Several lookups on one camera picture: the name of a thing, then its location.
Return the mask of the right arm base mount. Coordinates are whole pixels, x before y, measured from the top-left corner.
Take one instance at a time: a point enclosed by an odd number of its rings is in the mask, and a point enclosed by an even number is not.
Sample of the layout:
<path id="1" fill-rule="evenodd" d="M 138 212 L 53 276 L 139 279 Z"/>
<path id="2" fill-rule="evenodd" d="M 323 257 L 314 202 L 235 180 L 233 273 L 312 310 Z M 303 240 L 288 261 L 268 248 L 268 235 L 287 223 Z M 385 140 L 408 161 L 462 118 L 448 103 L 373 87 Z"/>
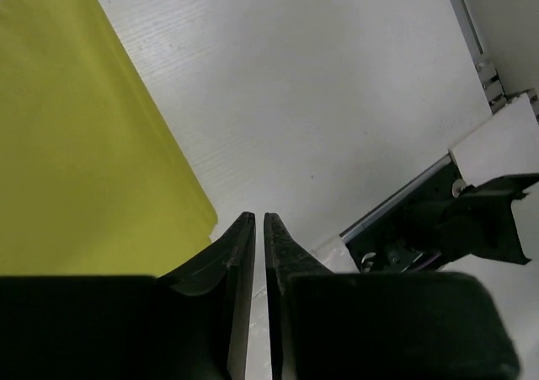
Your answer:
<path id="1" fill-rule="evenodd" d="M 340 238 L 360 273 L 422 270 L 439 258 L 423 250 L 414 235 L 431 224 L 421 220 L 431 206 L 454 198 L 453 184 L 462 175 L 446 154 L 379 206 L 345 229 Z"/>

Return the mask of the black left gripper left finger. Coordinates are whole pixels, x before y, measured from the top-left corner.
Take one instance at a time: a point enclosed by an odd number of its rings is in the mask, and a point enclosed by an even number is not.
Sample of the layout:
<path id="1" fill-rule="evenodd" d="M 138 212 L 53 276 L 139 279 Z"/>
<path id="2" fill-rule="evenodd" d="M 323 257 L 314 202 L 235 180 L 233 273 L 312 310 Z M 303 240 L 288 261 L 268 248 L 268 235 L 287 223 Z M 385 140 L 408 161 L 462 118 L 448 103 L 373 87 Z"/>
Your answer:
<path id="1" fill-rule="evenodd" d="M 4 276 L 4 379 L 242 379 L 256 242 L 244 212 L 154 276 Z"/>

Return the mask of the yellow-green trousers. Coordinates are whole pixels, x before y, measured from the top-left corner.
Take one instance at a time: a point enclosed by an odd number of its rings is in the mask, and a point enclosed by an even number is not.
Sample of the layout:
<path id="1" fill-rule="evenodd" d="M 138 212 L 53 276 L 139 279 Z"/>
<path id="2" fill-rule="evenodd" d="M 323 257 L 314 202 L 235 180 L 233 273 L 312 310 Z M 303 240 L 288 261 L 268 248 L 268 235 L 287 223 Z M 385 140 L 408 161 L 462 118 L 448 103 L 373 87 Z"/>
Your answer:
<path id="1" fill-rule="evenodd" d="M 150 274 L 216 211 L 98 0 L 1 1 L 1 272 Z"/>

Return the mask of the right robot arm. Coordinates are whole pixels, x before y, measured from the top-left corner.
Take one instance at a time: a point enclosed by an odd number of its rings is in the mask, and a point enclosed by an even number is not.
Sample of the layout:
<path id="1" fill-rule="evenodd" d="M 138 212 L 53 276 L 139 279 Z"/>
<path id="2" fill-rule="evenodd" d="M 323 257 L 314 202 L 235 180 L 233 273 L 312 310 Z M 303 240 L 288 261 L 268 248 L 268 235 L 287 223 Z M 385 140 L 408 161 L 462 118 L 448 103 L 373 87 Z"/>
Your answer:
<path id="1" fill-rule="evenodd" d="M 264 217 L 270 361 L 275 379 L 516 379 L 520 361 L 494 300 L 474 277 L 400 268 L 400 249 L 440 262 L 473 255 L 528 263 L 511 206 L 538 181 L 506 175 L 460 195 L 396 204 L 362 234 L 374 256 L 336 273 Z"/>

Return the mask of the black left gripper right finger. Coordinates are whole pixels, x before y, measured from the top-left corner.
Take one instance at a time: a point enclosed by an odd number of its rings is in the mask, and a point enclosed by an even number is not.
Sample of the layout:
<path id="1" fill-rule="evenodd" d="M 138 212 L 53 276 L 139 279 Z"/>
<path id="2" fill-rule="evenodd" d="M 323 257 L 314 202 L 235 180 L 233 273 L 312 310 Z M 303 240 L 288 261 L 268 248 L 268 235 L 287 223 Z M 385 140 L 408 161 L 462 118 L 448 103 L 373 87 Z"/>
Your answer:
<path id="1" fill-rule="evenodd" d="M 459 272 L 334 273 L 264 217 L 275 379 L 516 379 L 487 289 Z"/>

